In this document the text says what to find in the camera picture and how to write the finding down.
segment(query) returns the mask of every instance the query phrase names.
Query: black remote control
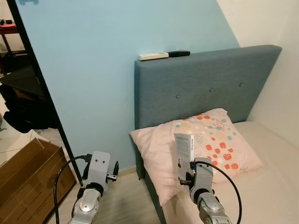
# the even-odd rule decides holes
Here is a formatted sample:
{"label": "black remote control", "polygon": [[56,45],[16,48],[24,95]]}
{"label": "black remote control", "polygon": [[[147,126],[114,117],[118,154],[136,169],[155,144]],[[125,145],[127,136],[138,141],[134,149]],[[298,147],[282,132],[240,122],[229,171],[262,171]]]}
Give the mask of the black remote control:
{"label": "black remote control", "polygon": [[187,50],[176,50],[168,52],[169,57],[181,57],[181,56],[188,56],[190,55],[190,51]]}

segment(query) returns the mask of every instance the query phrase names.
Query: pillow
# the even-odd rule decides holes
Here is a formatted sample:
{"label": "pillow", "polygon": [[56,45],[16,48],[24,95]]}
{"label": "pillow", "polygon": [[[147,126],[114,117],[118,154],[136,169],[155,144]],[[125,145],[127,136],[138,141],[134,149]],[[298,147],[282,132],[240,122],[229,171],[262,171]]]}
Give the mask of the pillow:
{"label": "pillow", "polygon": [[[210,158],[212,164],[230,177],[262,166],[224,109],[213,109],[184,120],[132,131],[130,134],[141,153],[161,206],[182,189],[178,181],[174,133],[193,134],[194,156]],[[223,180],[225,177],[214,170],[213,182]]]}

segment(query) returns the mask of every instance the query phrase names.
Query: white remote control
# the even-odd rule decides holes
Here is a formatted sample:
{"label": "white remote control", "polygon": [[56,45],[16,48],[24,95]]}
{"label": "white remote control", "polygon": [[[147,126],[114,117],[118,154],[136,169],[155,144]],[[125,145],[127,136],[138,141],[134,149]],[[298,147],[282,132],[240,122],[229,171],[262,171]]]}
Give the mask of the white remote control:
{"label": "white remote control", "polygon": [[151,53],[151,54],[139,55],[139,61],[168,58],[168,57],[169,54],[167,52]]}

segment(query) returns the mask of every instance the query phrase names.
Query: white bed sheet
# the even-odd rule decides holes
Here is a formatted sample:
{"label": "white bed sheet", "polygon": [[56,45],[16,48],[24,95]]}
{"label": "white bed sheet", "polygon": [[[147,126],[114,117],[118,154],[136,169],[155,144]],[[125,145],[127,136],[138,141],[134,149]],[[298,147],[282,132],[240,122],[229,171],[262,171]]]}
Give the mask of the white bed sheet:
{"label": "white bed sheet", "polygon": [[[256,122],[235,124],[264,166],[233,178],[242,200],[242,224],[298,224],[299,150]],[[238,201],[229,182],[213,184],[215,195],[235,224]],[[163,206],[168,224],[200,224],[197,206],[182,190]]]}

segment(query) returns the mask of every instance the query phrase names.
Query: upholstered headboard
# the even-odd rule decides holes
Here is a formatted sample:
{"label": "upholstered headboard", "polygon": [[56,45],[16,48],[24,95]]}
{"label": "upholstered headboard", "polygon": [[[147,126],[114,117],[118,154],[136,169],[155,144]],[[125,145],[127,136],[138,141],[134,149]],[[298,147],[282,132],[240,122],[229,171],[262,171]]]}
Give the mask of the upholstered headboard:
{"label": "upholstered headboard", "polygon": [[[135,62],[135,128],[224,108],[245,121],[281,47],[254,46]],[[144,176],[137,154],[137,172]]]}

